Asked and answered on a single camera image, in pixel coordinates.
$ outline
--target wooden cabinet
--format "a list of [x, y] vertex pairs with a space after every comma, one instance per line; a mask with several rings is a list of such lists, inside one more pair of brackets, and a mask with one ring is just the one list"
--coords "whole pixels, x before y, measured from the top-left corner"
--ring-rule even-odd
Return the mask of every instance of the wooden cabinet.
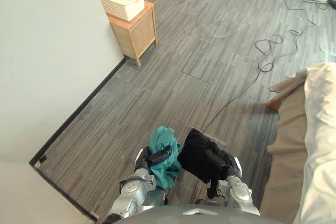
[[155, 27], [154, 4], [145, 1], [144, 10], [131, 21], [125, 21], [107, 15], [111, 23], [121, 51], [124, 55], [136, 60], [141, 66], [140, 57], [155, 41], [158, 43]]

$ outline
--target teal cloth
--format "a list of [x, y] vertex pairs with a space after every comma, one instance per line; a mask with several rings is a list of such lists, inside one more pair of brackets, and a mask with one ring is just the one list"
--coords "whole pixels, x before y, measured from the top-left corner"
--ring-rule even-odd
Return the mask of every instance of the teal cloth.
[[164, 189], [175, 187], [175, 178], [182, 170], [181, 164], [177, 161], [178, 152], [181, 147], [177, 144], [174, 133], [173, 129], [161, 126], [153, 132], [149, 142], [149, 150], [152, 154], [163, 150], [168, 145], [172, 148], [172, 155], [169, 158], [157, 165], [151, 166], [156, 184]]

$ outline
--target cabinet door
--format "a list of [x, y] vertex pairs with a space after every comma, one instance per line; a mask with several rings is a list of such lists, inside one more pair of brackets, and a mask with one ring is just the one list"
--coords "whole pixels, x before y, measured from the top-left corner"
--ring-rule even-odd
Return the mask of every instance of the cabinet door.
[[140, 57], [148, 46], [155, 40], [154, 22], [150, 9], [132, 28], [131, 38], [135, 47], [136, 55]]

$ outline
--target black garment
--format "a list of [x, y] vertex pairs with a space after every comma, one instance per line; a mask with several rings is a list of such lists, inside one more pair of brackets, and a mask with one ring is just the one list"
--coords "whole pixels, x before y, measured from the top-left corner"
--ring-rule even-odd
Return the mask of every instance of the black garment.
[[[209, 152], [215, 154], [219, 162], [215, 162], [209, 157]], [[192, 129], [178, 155], [177, 160], [188, 172], [195, 175], [204, 183], [211, 180], [211, 187], [208, 189], [208, 197], [211, 199], [217, 196], [216, 185], [219, 179], [226, 179], [229, 175], [240, 178], [240, 170], [234, 160], [234, 157], [218, 148], [217, 144], [210, 141], [208, 137], [200, 131]]]

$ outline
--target gray carpet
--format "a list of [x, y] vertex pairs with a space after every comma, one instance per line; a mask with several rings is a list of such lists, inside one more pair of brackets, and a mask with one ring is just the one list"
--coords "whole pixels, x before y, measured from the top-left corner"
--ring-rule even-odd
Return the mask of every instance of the gray carpet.
[[[272, 0], [155, 1], [159, 45], [128, 60], [46, 152], [40, 171], [101, 222], [118, 196], [118, 182], [133, 172], [139, 149], [160, 125], [176, 130], [183, 144], [191, 127], [203, 130], [218, 110], [257, 75], [262, 57], [254, 42], [274, 33], [284, 43], [273, 57], [295, 49], [290, 29], [308, 22]], [[279, 59], [274, 70], [232, 102], [207, 133], [240, 159], [243, 180], [257, 207], [270, 171], [266, 146], [275, 139], [278, 115], [267, 110], [271, 84], [322, 61], [335, 61], [335, 10], [288, 0], [305, 8], [319, 27], [298, 40], [299, 52]], [[206, 185], [188, 172], [169, 193], [171, 204], [206, 198]]]

